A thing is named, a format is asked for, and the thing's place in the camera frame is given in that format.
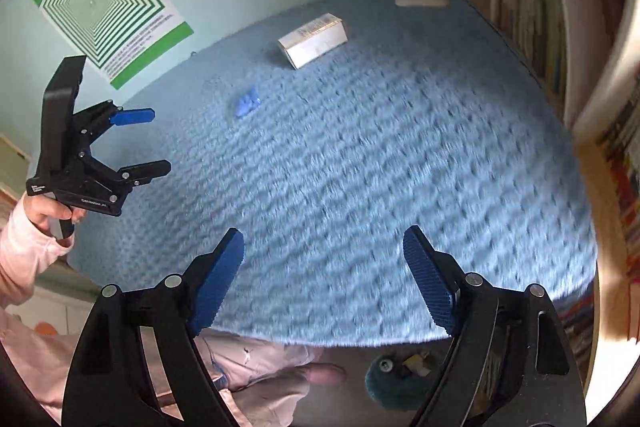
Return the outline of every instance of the silver bolt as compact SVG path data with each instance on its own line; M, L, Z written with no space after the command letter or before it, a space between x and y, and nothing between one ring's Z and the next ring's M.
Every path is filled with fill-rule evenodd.
M107 298L113 297L114 295L116 295L116 291L118 291L118 288L113 284L110 284L102 288L102 296Z
M393 371L393 368L394 368L394 363L392 362L392 360L382 359L378 363L378 367L380 368L380 371L382 371L383 373L391 373L391 371Z
M480 277L477 273L474 273L474 272L466 274L465 281L469 286L482 285L482 277Z
M531 292L531 295L533 295L534 297L545 296L545 289L542 286L540 286L540 284L532 284L531 288L529 288L529 291Z
M180 286L180 283L182 283L182 277L179 275L170 275L164 280L164 285L167 288L175 288L176 286Z

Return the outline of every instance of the human hand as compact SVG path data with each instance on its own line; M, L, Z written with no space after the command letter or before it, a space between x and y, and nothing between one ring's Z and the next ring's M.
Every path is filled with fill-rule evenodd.
M86 214L84 208L73 208L46 196L25 196L24 213L33 225L46 235L51 235L49 217L54 219L71 219L74 223L80 221Z

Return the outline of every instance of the fluffy blue bedspread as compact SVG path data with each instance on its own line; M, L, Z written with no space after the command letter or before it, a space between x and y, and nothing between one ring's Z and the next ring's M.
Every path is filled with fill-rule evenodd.
M294 71L276 40L326 12L349 42ZM240 96L262 104L242 119ZM212 251L229 227L246 257L214 327L325 346L417 342L436 327L402 258L417 223L494 285L578 294L596 242L570 138L518 57L464 0L324 0L214 44L128 108L94 155L167 158L122 217L91 214L70 263L124 290Z

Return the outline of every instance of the white box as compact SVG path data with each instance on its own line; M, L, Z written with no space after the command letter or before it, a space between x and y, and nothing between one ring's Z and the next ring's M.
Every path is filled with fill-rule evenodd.
M300 69L314 58L347 41L342 19L325 13L278 41L294 68Z

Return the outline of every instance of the green and white poster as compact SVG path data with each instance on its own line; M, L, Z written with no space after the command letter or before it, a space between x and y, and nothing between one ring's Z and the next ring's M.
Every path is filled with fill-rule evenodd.
M116 89L193 33L169 0L34 1Z

